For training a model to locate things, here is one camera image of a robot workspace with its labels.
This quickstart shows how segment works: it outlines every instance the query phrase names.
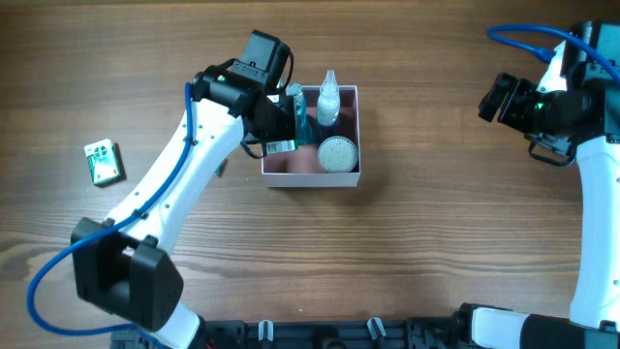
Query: round container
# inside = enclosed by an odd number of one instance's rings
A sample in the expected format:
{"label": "round container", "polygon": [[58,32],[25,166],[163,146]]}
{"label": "round container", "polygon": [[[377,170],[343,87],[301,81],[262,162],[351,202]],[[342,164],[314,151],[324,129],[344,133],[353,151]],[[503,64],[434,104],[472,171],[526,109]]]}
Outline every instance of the round container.
{"label": "round container", "polygon": [[358,160],[356,144],[346,137],[330,137],[319,146],[319,164],[330,174],[351,172]]}

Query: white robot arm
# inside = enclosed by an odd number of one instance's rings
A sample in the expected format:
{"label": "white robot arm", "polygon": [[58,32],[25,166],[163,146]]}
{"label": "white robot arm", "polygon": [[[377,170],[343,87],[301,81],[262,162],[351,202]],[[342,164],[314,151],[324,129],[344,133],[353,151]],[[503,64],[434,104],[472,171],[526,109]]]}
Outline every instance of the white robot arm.
{"label": "white robot arm", "polygon": [[[571,32],[592,48],[603,51],[610,61],[620,57],[617,24],[584,22],[575,25]],[[614,77],[608,71],[617,69],[604,70],[599,60],[563,43],[556,49],[538,86],[501,75],[482,100],[480,117],[490,121],[491,114],[501,105],[498,121],[525,134],[532,142],[530,155],[535,159],[556,166],[570,165],[576,160],[583,191],[583,229],[570,321],[479,307],[472,314],[471,338],[480,346],[618,346],[620,86],[617,74]],[[506,101],[498,101],[497,97],[506,92]],[[535,146],[554,152],[564,161],[535,154]]]}
{"label": "white robot arm", "polygon": [[[190,210],[232,151],[241,143],[295,138],[293,98],[276,105],[267,97],[288,84],[276,87],[287,58],[290,78],[289,48],[254,31],[241,59],[197,74],[191,113],[185,113],[144,179],[108,214],[104,225],[84,218],[74,229],[76,242],[97,234],[109,222],[139,216],[74,253],[77,293],[83,300],[132,321],[169,348],[203,347],[197,343],[201,319],[179,301],[183,281],[169,255]],[[173,182],[148,211],[137,210],[152,200],[172,173],[189,134],[194,135],[189,140],[192,146]]]}

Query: wood grain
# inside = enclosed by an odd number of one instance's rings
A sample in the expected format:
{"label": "wood grain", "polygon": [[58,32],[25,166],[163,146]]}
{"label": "wood grain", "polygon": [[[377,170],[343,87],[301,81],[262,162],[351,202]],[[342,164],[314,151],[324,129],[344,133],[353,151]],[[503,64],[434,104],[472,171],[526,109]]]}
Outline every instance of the wood grain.
{"label": "wood grain", "polygon": [[[270,190],[260,163],[233,153],[173,256],[184,301],[209,320],[447,315],[464,301],[567,316],[578,172],[529,159],[518,133],[476,117],[498,73],[544,71],[484,29],[567,27],[618,10],[529,0],[0,8],[2,346],[107,346],[106,336],[38,329],[25,312],[28,282],[80,217],[104,218],[143,177],[182,115],[184,81],[238,56],[254,28],[293,48],[295,81],[320,83],[335,69],[358,86],[361,181]],[[104,138],[120,144],[128,178],[98,189],[82,147]],[[37,302],[61,326],[119,322],[77,299],[71,261]]]}

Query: pink box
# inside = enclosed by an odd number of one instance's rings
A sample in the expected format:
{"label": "pink box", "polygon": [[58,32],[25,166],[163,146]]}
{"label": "pink box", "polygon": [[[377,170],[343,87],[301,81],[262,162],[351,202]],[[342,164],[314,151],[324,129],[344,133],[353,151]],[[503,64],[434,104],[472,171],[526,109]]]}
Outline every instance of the pink box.
{"label": "pink box", "polygon": [[[302,145],[299,150],[267,155],[263,159],[263,183],[267,187],[355,187],[361,175],[361,147],[357,86],[340,87],[338,136],[357,146],[357,166],[349,173],[327,174],[319,165],[318,144]],[[310,122],[316,125],[320,86],[303,86]]]}

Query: white bottle cap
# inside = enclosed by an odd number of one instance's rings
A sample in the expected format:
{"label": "white bottle cap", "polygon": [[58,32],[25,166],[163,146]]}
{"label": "white bottle cap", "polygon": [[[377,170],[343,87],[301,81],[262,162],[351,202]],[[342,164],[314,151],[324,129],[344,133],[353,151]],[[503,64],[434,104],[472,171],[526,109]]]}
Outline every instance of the white bottle cap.
{"label": "white bottle cap", "polygon": [[340,100],[338,82],[336,82],[336,73],[334,71],[327,71],[327,76],[321,85],[321,95],[326,98],[327,101],[333,102],[334,104],[335,101]]}

